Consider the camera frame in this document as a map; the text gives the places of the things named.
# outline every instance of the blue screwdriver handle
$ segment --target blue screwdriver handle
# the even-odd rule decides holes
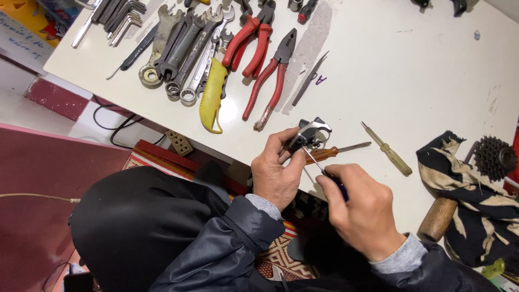
[[[335,182],[335,184],[339,187],[340,192],[343,194],[344,202],[347,202],[350,198],[348,197],[348,191],[346,191],[343,182],[341,182],[338,177],[334,177],[329,174],[326,170],[323,170],[323,174]]]

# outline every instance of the pliers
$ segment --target pliers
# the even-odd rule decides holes
[[[296,37],[297,29],[294,28],[283,38],[283,40],[279,44],[278,50],[274,54],[274,57],[270,60],[269,65],[267,65],[267,67],[265,67],[265,69],[261,72],[261,74],[258,76],[258,79],[254,83],[254,86],[252,87],[249,103],[247,104],[247,108],[245,109],[245,112],[242,116],[242,119],[244,121],[246,121],[249,118],[249,115],[251,114],[252,108],[256,103],[256,98],[258,96],[258,93],[260,92],[261,86],[263,85],[265,80],[267,80],[267,78],[272,74],[272,72],[274,72],[274,70],[278,68],[276,89],[274,90],[274,94],[272,95],[272,98],[270,99],[267,108],[265,108],[265,111],[263,112],[261,118],[254,124],[255,131],[259,132],[265,127],[268,118],[270,117],[272,111],[276,107],[276,104],[278,104],[279,98],[281,97],[281,92],[283,91],[283,83],[285,81],[286,68],[288,67],[290,58],[294,53]]]
[[[253,38],[253,33],[257,31],[258,45],[256,52],[249,65],[243,70],[243,76],[249,77],[252,74],[254,77],[257,77],[259,75],[263,62],[265,61],[265,55],[267,54],[268,35],[272,32],[270,23],[272,22],[275,9],[276,2],[269,0],[256,17],[247,16],[247,23],[236,34],[227,48],[227,52],[222,60],[223,66],[229,67],[230,65],[231,70],[236,71],[243,52],[247,47],[249,37]]]

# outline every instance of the person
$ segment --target person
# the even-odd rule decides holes
[[[321,260],[340,258],[338,266],[345,270],[313,280],[276,282],[262,277],[254,258],[284,233],[281,211],[295,198],[306,165],[302,150],[291,154],[284,147],[298,130],[269,136],[251,165],[253,194],[238,196],[232,203],[213,191],[215,182],[193,183],[147,166],[95,183],[75,208],[70,226],[74,245],[102,290],[495,289],[478,273],[451,261],[438,244],[398,232],[391,189],[356,164],[325,168],[341,179],[348,202],[331,179],[316,178],[329,203],[329,223],[348,244],[340,248],[353,250]],[[328,242],[323,238],[320,243],[324,248],[319,251],[327,252]]]

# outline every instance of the power strip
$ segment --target power strip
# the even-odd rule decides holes
[[[169,130],[166,132],[166,136],[171,141],[171,144],[173,147],[175,147],[176,152],[180,156],[184,156],[194,150],[193,146],[191,146],[189,143],[189,140],[187,140],[186,137],[180,135],[179,133]]]

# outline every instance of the white table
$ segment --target white table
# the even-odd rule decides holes
[[[462,158],[483,135],[511,143],[519,114],[519,24],[484,1],[461,18],[453,17],[451,1],[431,3],[434,8],[422,14],[409,0],[320,0],[319,5],[329,5],[333,11],[330,34],[318,53],[320,57],[330,50],[319,70],[327,80],[319,86],[310,85],[290,115],[273,113],[259,133],[252,126],[274,91],[276,77],[273,74],[267,80],[251,118],[242,121],[252,84],[242,82],[241,71],[256,42],[247,47],[240,68],[229,77],[227,98],[220,110],[221,135],[204,129],[198,106],[188,108],[169,101],[163,87],[150,90],[141,85],[137,72],[147,62],[151,48],[131,69],[106,81],[135,41],[124,39],[117,48],[109,47],[101,26],[93,25],[80,46],[73,49],[70,44],[88,17],[85,9],[44,69],[246,164],[262,151],[269,134],[294,126],[301,118],[318,116],[331,125],[327,148],[371,141],[360,125],[364,121],[414,173],[404,177],[375,143],[322,164],[361,165],[393,189],[398,229],[416,232],[433,197],[420,179],[415,151],[447,129],[468,140],[460,147],[458,157]],[[259,8],[255,0],[251,4],[256,15]],[[236,33],[240,11],[238,4],[233,5],[237,15],[228,30]],[[205,8],[199,5],[197,12]],[[266,63],[292,27],[298,29],[300,41],[308,24],[300,25],[296,18],[297,14],[286,8],[286,0],[279,0]],[[474,39],[476,30],[481,33],[479,41]],[[292,87],[284,91],[291,92]],[[315,183],[318,174],[316,165],[305,167],[300,188],[323,197]]]

